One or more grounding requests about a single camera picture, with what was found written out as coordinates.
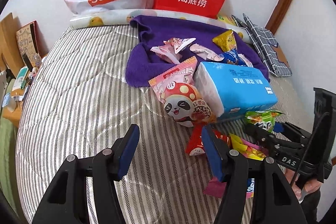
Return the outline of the person's right hand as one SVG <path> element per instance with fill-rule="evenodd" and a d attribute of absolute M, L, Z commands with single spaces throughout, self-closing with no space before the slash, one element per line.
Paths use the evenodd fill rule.
<path fill-rule="evenodd" d="M 295 196 L 297 197 L 298 200 L 301 200 L 302 196 L 306 196 L 308 194 L 316 192 L 317 190 L 319 190 L 319 188 L 322 185 L 322 183 L 319 182 L 316 178 L 313 178 L 313 179 L 310 179 L 309 181 L 307 181 L 301 189 L 297 185 L 297 180 L 299 178 L 299 174 L 295 175 L 295 171 L 290 170 L 290 169 L 286 169 L 284 175 L 285 175 L 285 177 L 286 177 L 286 179 L 289 183 L 291 183 L 293 178 L 295 178 L 294 183 L 291 186 L 291 188 L 293 189 L 293 192 L 294 192 L 294 194 L 295 194 Z"/>

